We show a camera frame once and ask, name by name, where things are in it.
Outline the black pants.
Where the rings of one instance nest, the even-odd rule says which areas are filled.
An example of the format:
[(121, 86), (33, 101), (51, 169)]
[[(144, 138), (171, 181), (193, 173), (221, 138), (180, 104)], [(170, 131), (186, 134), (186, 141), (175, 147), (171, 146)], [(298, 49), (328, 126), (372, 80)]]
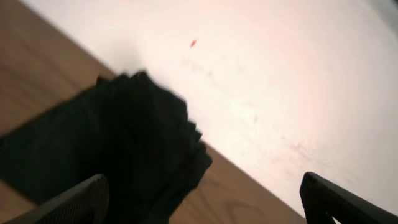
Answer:
[(167, 223), (211, 157), (187, 104), (145, 73), (99, 78), (1, 138), (1, 178), (39, 204), (96, 174), (108, 223)]

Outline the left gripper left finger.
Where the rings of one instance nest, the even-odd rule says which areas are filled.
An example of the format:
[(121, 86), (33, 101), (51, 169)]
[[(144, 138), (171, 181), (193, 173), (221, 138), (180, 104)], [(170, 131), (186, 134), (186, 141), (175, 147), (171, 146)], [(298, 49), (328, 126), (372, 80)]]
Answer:
[(96, 174), (6, 224), (102, 224), (108, 206), (108, 180)]

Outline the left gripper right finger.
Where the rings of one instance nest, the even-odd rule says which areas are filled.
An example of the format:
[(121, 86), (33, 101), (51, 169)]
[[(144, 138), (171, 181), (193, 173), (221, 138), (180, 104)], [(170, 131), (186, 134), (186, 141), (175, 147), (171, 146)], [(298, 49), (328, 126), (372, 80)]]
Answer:
[(300, 198), (307, 224), (397, 224), (397, 216), (314, 172), (306, 172)]

